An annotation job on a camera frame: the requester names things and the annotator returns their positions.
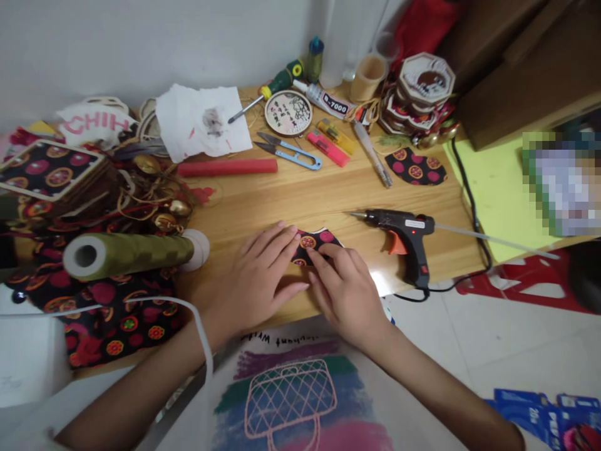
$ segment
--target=b-7000 glue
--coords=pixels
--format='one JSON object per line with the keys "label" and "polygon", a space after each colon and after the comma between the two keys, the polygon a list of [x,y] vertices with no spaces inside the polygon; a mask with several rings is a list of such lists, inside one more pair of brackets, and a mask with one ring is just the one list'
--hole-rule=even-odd
{"label": "b-7000 glue", "polygon": [[[353,103],[340,100],[339,98],[328,94],[317,85],[306,85],[299,80],[294,80],[292,83],[295,88],[307,96],[311,103],[314,103],[326,113],[331,114],[338,119],[344,119],[348,112],[356,106]],[[363,125],[369,125],[366,116],[367,110],[365,108],[360,108],[355,114],[355,119]]]}

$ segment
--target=green thread spool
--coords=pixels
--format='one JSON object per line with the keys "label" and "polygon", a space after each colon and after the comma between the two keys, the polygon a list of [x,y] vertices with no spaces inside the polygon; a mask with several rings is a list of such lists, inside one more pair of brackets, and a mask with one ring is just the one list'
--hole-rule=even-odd
{"label": "green thread spool", "polygon": [[207,237],[189,229],[183,236],[83,234],[64,250],[63,264],[71,277],[82,281],[121,276],[159,267],[200,267],[208,257]]}
{"label": "green thread spool", "polygon": [[309,43],[307,55],[307,81],[317,83],[321,75],[321,62],[324,58],[324,43],[317,36]]}

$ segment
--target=golden bell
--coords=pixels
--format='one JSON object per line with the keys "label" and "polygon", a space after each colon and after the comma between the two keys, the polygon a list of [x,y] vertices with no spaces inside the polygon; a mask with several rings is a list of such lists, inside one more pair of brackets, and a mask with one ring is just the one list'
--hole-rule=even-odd
{"label": "golden bell", "polygon": [[440,129],[440,137],[438,138],[438,142],[440,144],[445,143],[447,141],[452,140],[455,136],[457,136],[457,131],[459,130],[459,122],[453,124],[447,128]]}
{"label": "golden bell", "polygon": [[161,232],[170,232],[177,226],[177,219],[169,213],[158,214],[152,221]]}
{"label": "golden bell", "polygon": [[428,136],[419,139],[418,149],[425,150],[435,146],[436,143],[438,143],[438,133],[430,133]]}
{"label": "golden bell", "polygon": [[136,155],[133,162],[145,174],[153,175],[161,172],[160,163],[152,155]]}
{"label": "golden bell", "polygon": [[188,202],[175,199],[171,201],[171,205],[169,205],[169,211],[176,216],[186,217],[192,213],[192,207],[190,207]]}

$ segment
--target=basket illustration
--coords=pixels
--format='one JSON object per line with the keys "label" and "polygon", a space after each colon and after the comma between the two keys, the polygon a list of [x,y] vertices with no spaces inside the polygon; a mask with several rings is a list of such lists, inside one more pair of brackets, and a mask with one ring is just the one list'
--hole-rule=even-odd
{"label": "basket illustration", "polygon": [[303,422],[314,422],[305,451],[317,451],[320,418],[338,402],[326,362],[309,360],[277,366],[250,382],[244,414],[244,432],[250,439],[267,437],[267,449],[277,451],[274,433]]}

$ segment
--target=blue scissors handle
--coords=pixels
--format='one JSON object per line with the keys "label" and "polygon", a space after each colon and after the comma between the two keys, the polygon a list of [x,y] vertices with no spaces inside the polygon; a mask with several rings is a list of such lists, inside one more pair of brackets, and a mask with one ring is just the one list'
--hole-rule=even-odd
{"label": "blue scissors handle", "polygon": [[[292,163],[296,163],[297,165],[301,165],[307,169],[311,169],[311,170],[319,170],[321,168],[321,158],[315,157],[313,155],[311,155],[309,152],[305,152],[303,149],[299,149],[298,147],[295,147],[293,145],[288,144],[287,142],[282,141],[280,143],[280,146],[285,147],[287,149],[293,150],[294,152],[296,152],[296,154],[294,156],[292,155],[288,155],[285,152],[281,152],[280,150],[276,150],[275,154],[278,157],[282,157],[285,158],[288,161],[291,161]],[[300,155],[304,155],[305,157],[311,159],[314,161],[314,163],[312,165],[305,163],[304,161],[299,160],[299,156]]]}

